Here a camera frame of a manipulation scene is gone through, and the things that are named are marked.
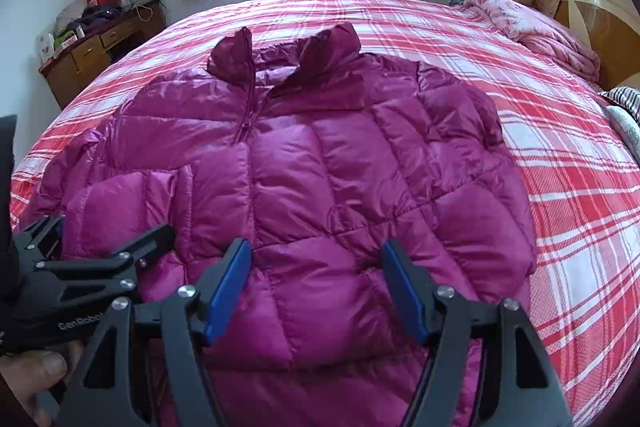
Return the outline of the person's left hand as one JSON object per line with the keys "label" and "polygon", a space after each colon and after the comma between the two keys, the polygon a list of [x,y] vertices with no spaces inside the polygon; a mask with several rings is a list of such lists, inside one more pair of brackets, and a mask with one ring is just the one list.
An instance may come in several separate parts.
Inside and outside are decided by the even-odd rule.
{"label": "person's left hand", "polygon": [[66,345],[67,359],[55,351],[30,351],[1,358],[1,375],[12,395],[37,426],[50,426],[50,414],[37,404],[36,394],[60,381],[67,384],[84,351],[80,341]]}

